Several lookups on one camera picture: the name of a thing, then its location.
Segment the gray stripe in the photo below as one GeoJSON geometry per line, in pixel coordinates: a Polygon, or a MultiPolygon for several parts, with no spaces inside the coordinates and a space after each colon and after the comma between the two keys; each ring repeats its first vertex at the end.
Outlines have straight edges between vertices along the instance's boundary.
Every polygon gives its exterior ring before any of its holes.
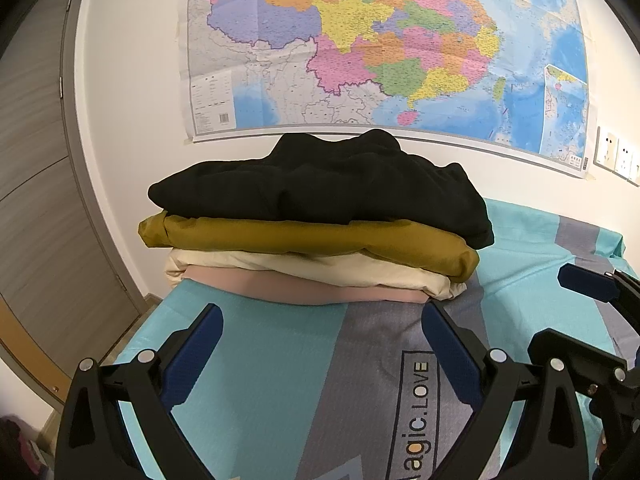
{"type": "MultiPolygon", "coordinates": [[[[458,296],[455,300],[447,301],[445,303],[447,313],[451,316],[451,319],[460,327],[468,328],[472,330],[478,339],[489,348],[489,338],[486,334],[486,325],[484,323],[484,317],[482,316],[482,310],[480,303],[484,298],[484,288],[480,285],[478,274],[473,273],[471,278],[466,282],[466,291],[458,296]]],[[[447,386],[450,388],[449,381],[446,381],[447,386]]],[[[443,411],[451,409],[452,406],[443,406],[443,411]]],[[[464,428],[466,420],[471,415],[471,408],[460,404],[460,407],[456,407],[457,410],[464,410],[465,416],[453,417],[447,413],[443,413],[443,418],[449,419],[453,424],[461,424],[457,427],[450,428],[450,432],[440,433],[438,461],[441,461],[451,446],[455,443],[458,435],[464,428]]],[[[494,478],[500,471],[500,442],[496,446],[495,452],[492,454],[484,473],[480,477],[480,480],[486,480],[494,478]]]]}
{"type": "MultiPolygon", "coordinates": [[[[561,216],[556,244],[570,251],[575,256],[575,264],[579,267],[600,273],[613,272],[614,268],[610,261],[595,253],[599,234],[600,228],[597,226],[561,216]]],[[[593,301],[598,306],[616,354],[625,358],[630,368],[633,367],[640,336],[609,303],[593,301]]]]}
{"type": "MultiPolygon", "coordinates": [[[[484,293],[476,275],[467,285],[468,291],[447,302],[447,310],[486,344],[480,310],[484,293]]],[[[322,478],[358,456],[366,479],[405,478],[404,464],[414,459],[420,466],[415,473],[428,478],[441,462],[471,409],[457,400],[442,373],[422,333],[421,315],[422,306],[415,304],[350,304],[296,480],[322,478]],[[424,437],[410,435],[412,421],[422,424],[417,418],[424,419],[425,429],[417,432],[424,437]],[[420,454],[412,455],[410,447],[420,454]]],[[[494,453],[482,480],[498,471],[494,453]]]]}
{"type": "Polygon", "coordinates": [[[296,480],[362,460],[364,478],[384,478],[392,440],[402,350],[428,350],[422,306],[351,303],[336,341],[296,480]]]}
{"type": "Polygon", "coordinates": [[[362,461],[360,457],[349,460],[346,464],[329,471],[316,480],[363,480],[362,461]]]}

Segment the bed sheet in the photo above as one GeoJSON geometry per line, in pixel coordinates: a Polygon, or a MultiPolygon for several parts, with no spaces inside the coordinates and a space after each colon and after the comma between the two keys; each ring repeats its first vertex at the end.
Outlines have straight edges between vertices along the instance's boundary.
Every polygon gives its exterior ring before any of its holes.
{"type": "MultiPolygon", "coordinates": [[[[514,360],[528,362],[531,337],[552,327],[632,367],[640,340],[622,316],[557,280],[567,262],[633,273],[622,237],[513,204],[487,206],[496,242],[480,251],[468,290],[447,302],[452,318],[514,360]]],[[[159,348],[207,303],[220,306],[223,335],[188,400],[172,413],[216,480],[426,479],[470,415],[424,339],[415,304],[290,306],[185,280],[117,362],[159,348]],[[424,436],[410,435],[416,418],[425,421],[424,436]],[[405,469],[415,457],[410,447],[421,449],[415,471],[405,469]]],[[[578,397],[593,459],[601,426],[578,397]]],[[[522,406],[514,405],[483,478],[497,474],[522,406]]],[[[162,479],[132,409],[122,409],[146,474],[162,479]]]]}

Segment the cream garment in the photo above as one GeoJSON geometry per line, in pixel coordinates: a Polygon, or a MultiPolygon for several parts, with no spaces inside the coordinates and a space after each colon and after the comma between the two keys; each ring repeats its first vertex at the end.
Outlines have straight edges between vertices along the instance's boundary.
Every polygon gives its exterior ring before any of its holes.
{"type": "Polygon", "coordinates": [[[172,286],[180,283],[184,271],[190,265],[277,270],[290,276],[338,286],[385,285],[410,288],[422,290],[436,300],[450,300],[466,290],[465,283],[451,283],[442,274],[377,260],[361,253],[306,256],[184,249],[172,249],[164,268],[172,286]]]}

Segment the light blue fabric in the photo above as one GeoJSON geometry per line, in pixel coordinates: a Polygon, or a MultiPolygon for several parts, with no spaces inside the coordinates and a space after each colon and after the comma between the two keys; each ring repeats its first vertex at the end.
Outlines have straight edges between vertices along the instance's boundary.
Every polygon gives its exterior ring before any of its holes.
{"type": "MultiPolygon", "coordinates": [[[[172,410],[175,420],[215,478],[292,479],[346,305],[324,306],[319,316],[317,307],[251,300],[185,280],[117,362],[128,362],[145,348],[158,349],[207,303],[222,309],[222,338],[187,402],[172,410]]],[[[130,404],[122,407],[146,475],[163,479],[130,404]]]]}
{"type": "Polygon", "coordinates": [[[624,259],[625,256],[625,242],[622,239],[622,235],[608,229],[600,228],[600,234],[596,241],[596,254],[607,258],[614,269],[622,270],[627,274],[637,278],[638,275],[634,272],[631,266],[624,259]]]}
{"type": "MultiPolygon", "coordinates": [[[[615,354],[595,302],[558,283],[558,269],[575,263],[569,251],[555,244],[559,217],[491,200],[487,207],[495,244],[479,251],[478,279],[484,288],[481,307],[489,345],[527,363],[531,338],[554,328],[615,354]]],[[[501,460],[513,441],[523,406],[523,402],[514,403],[502,432],[501,460]]],[[[602,426],[583,399],[581,411],[593,455],[602,426]]]]}

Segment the white wall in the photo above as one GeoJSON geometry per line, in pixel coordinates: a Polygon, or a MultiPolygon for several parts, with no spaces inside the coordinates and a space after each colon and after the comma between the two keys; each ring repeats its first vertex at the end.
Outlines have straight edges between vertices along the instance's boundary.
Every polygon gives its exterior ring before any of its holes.
{"type": "MultiPolygon", "coordinates": [[[[640,56],[603,0],[578,0],[598,47],[599,122],[640,146],[640,56]]],[[[164,296],[166,250],[147,249],[138,223],[156,213],[148,186],[206,159],[262,157],[277,137],[185,142],[180,112],[178,0],[84,0],[78,36],[79,119],[98,201],[142,293],[164,296]]],[[[640,269],[640,189],[594,167],[578,180],[462,148],[403,140],[403,149],[460,162],[480,193],[622,232],[640,269]]]]}
{"type": "Polygon", "coordinates": [[[28,437],[35,439],[51,413],[53,408],[0,360],[0,416],[16,416],[28,437]]]}

